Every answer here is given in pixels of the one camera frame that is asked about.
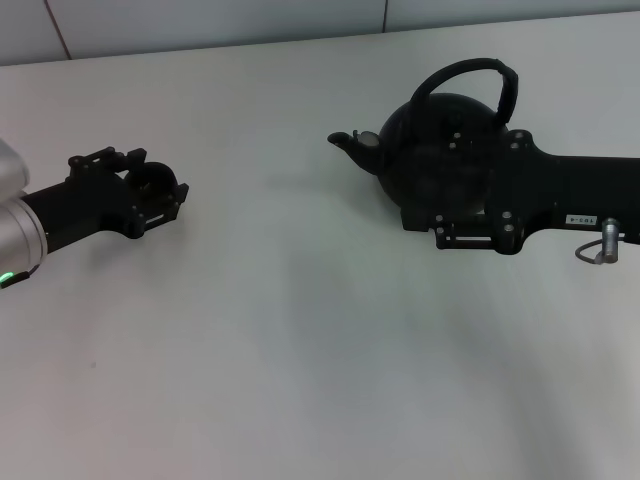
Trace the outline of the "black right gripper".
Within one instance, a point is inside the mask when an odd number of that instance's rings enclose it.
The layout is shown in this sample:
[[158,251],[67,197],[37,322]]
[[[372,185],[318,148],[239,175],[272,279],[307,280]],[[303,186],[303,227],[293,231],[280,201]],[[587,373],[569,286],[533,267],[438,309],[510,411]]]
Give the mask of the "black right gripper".
[[413,165],[494,165],[486,212],[401,207],[406,231],[435,235],[436,248],[514,255],[541,230],[600,231],[617,222],[623,241],[639,243],[639,160],[551,155],[532,134],[514,130],[427,130],[409,145]]

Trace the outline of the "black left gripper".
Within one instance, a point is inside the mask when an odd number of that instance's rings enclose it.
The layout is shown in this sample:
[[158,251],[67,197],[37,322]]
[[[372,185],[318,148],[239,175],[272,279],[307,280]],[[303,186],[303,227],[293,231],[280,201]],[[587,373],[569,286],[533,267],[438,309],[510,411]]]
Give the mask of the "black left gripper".
[[[139,168],[146,157],[142,148],[122,153],[114,147],[73,156],[68,160],[70,172],[79,175],[24,196],[43,227],[47,251],[53,253],[101,231],[138,239],[176,220],[189,192],[187,184],[143,184],[133,192],[114,174]],[[96,169],[108,172],[88,172]]]

